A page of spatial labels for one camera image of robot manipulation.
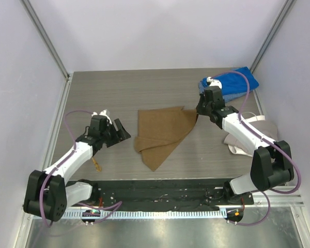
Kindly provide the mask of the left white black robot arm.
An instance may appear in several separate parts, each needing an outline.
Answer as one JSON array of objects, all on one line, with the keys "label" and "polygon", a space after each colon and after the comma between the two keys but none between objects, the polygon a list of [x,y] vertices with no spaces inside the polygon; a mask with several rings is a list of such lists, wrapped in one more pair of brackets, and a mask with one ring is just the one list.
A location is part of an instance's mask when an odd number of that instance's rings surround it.
[{"label": "left white black robot arm", "polygon": [[93,114],[84,133],[64,156],[47,169],[34,170],[29,175],[24,212],[57,222],[68,207],[79,203],[96,205],[100,199],[96,182],[81,179],[72,185],[67,184],[103,146],[109,148],[130,137],[119,119],[111,120],[105,113]]}]

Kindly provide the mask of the brown cloth napkin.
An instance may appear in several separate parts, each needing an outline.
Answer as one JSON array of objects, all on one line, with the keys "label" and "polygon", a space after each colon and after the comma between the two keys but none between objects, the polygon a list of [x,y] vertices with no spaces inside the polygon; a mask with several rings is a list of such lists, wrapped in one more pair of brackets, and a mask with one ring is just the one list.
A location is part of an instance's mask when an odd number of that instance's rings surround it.
[{"label": "brown cloth napkin", "polygon": [[183,106],[139,110],[134,149],[142,162],[156,171],[193,130],[198,119],[195,109]]}]

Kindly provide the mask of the gold spoon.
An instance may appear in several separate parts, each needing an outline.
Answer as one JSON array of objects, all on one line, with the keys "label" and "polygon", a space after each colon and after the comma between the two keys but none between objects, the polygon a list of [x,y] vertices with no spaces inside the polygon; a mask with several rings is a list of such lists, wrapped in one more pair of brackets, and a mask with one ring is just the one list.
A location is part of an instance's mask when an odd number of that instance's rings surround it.
[{"label": "gold spoon", "polygon": [[92,162],[96,168],[96,171],[101,172],[102,171],[102,167],[101,165],[96,161],[96,159],[94,157],[92,157]]}]

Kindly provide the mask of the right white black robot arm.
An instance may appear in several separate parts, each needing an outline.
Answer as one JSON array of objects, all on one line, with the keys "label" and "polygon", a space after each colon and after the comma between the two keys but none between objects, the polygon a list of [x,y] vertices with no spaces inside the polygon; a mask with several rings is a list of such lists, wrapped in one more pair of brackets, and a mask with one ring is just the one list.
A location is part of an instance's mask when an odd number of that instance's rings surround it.
[{"label": "right white black robot arm", "polygon": [[245,122],[236,108],[225,105],[218,86],[204,89],[196,110],[236,138],[253,156],[249,173],[224,183],[223,198],[227,203],[235,204],[242,194],[270,190],[294,179],[288,143],[277,142]]}]

